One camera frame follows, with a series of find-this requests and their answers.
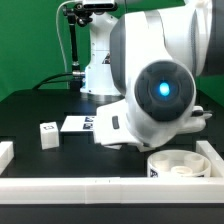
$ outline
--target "white card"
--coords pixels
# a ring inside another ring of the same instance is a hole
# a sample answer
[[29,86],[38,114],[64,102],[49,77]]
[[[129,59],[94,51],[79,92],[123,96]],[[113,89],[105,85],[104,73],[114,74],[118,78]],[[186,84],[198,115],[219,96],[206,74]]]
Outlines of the white card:
[[93,131],[95,116],[67,116],[61,132]]

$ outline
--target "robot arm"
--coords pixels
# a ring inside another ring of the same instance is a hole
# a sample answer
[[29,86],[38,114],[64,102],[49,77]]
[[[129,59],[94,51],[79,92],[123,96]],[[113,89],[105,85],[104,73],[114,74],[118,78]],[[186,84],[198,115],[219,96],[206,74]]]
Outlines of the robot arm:
[[189,1],[184,7],[126,14],[116,23],[111,71],[125,99],[98,108],[97,143],[127,143],[145,151],[205,127],[211,114],[194,105],[194,77],[206,60],[211,4]]

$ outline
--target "white cube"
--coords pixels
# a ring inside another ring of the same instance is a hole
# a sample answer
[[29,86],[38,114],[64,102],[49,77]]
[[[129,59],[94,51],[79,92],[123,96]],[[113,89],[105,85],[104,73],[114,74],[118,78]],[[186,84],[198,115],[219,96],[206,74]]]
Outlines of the white cube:
[[14,157],[13,142],[4,141],[0,143],[0,175]]
[[56,122],[40,124],[40,137],[42,149],[59,146],[59,134]]

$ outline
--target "green wall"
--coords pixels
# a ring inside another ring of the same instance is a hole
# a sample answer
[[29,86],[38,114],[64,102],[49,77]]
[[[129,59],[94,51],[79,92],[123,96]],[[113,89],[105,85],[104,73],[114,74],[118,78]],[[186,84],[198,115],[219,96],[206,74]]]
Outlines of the green wall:
[[[56,34],[55,15],[63,0],[1,0],[0,13],[0,100],[10,93],[30,89],[46,77],[64,72]],[[182,0],[144,0],[129,4],[128,12],[183,5]],[[125,8],[114,13],[119,17]],[[60,18],[60,30],[66,55],[71,62],[68,24]],[[84,68],[89,61],[88,27],[78,29],[78,51]],[[200,78],[197,86],[224,105],[223,77]],[[67,88],[66,84],[45,88]]]

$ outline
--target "black table surface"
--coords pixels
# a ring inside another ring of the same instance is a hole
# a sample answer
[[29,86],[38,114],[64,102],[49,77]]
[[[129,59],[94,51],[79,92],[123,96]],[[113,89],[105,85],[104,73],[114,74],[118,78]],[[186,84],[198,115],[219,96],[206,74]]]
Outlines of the black table surface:
[[[197,140],[208,140],[224,156],[224,108],[201,92],[197,93],[197,104],[214,112],[206,128],[199,133],[177,135],[155,151],[167,148],[194,151]],[[0,141],[13,141],[15,158],[1,178],[146,176],[146,161],[152,152],[140,153],[131,146],[122,146],[118,151],[105,148],[94,144],[92,132],[60,133],[59,147],[41,149],[41,123],[55,121],[60,129],[67,115],[95,115],[100,105],[103,103],[83,99],[69,90],[21,90],[11,94],[0,103]],[[214,219],[215,223],[221,223],[224,218],[222,204],[1,205],[4,223],[18,223],[9,216],[10,212],[21,216],[20,223],[40,223],[40,214],[48,220],[42,223],[61,223],[63,217],[67,217],[66,223],[158,223],[158,220],[167,223],[167,219],[172,223],[211,223]],[[33,216],[38,218],[30,222]],[[75,217],[79,217],[78,222],[74,222]]]

